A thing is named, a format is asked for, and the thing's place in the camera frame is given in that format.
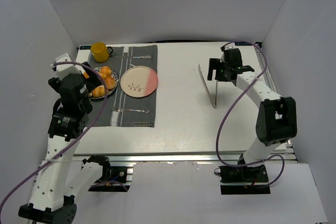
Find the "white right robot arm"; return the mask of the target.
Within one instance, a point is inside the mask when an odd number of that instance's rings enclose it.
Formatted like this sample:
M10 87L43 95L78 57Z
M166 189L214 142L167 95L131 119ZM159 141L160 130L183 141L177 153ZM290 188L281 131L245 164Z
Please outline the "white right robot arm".
M272 91L261 81L251 66L243 64L238 48L223 46L221 51L221 58L209 60L208 80L233 83L258 108L256 139L236 165L224 163L219 168L221 182L233 186L266 183L264 162L275 156L273 151L278 146L297 135L296 102L292 97Z

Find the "silver metal tongs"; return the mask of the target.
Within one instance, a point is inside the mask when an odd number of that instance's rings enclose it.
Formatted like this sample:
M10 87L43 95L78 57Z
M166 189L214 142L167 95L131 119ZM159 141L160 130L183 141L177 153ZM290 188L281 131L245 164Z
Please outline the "silver metal tongs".
M200 78L201 78L201 82L202 82L202 85L207 93L207 96L209 98L209 101L211 103L211 106L213 109L216 109L217 108L217 91L218 91L218 81L216 81L216 84L215 84L215 93L212 94L208 88L208 85L204 79L204 76L203 76L203 73L202 73L202 69L201 69L201 65L198 65L198 72L199 72L199 75L200 75Z

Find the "round sesame bun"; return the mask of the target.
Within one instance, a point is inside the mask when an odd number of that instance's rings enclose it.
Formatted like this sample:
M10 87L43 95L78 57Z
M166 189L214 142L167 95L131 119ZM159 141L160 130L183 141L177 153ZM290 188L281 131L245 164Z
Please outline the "round sesame bun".
M116 83L116 81L113 77L107 77L105 79L105 84L106 84L106 87L108 88L108 90L113 90L117 85L117 83Z

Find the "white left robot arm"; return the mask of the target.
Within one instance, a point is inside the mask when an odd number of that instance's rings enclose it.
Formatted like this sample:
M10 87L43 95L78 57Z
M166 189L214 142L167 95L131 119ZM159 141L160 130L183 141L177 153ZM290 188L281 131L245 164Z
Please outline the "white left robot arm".
M52 65L57 77L49 79L48 83L60 98L53 108L45 160L34 173L37 175L34 192L18 211L22 218L40 223L72 223L81 194L111 174L109 159L93 155L84 159L80 173L66 183L79 140L89 130L88 115L92 111L89 93L102 84L102 78L87 62L81 64L87 77L77 66L79 63L71 61Z

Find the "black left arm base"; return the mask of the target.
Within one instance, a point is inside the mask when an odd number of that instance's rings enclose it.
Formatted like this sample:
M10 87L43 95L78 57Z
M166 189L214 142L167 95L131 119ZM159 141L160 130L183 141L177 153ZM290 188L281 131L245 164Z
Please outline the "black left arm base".
M102 166L102 175L90 187L89 191L94 192L127 192L130 185L127 183L127 167L112 166L108 157L92 155L82 160L82 167L86 164L97 163Z

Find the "striped crescent bread roll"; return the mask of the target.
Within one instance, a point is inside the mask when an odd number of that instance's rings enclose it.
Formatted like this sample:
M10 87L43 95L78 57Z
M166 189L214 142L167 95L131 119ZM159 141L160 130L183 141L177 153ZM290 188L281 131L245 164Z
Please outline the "striped crescent bread roll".
M89 93L89 97L91 98L100 98L105 96L105 87L103 85L96 87Z

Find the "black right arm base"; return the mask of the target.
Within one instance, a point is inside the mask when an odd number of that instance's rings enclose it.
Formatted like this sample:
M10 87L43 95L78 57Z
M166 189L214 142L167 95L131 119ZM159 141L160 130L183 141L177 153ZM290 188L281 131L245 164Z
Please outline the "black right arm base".
M268 195L269 179L265 165L256 167L219 166L214 174L220 177L222 195Z

